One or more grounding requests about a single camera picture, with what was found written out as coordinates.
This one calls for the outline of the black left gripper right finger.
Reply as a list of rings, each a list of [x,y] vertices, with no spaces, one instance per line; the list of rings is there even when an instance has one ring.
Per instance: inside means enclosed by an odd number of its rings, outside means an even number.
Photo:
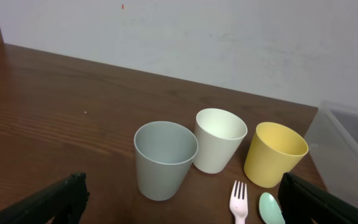
[[[286,223],[358,223],[358,208],[295,174],[283,174],[278,200]]]

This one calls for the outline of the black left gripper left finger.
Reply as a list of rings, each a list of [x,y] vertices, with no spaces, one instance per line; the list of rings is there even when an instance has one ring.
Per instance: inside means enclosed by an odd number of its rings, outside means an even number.
[[[74,173],[0,211],[0,224],[79,224],[90,193],[86,174]]]

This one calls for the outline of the grey plastic cup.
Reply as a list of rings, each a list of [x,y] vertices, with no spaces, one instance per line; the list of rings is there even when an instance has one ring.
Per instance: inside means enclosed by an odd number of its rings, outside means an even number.
[[[186,127],[154,121],[134,136],[137,185],[154,201],[172,198],[180,188],[198,152],[198,140]]]

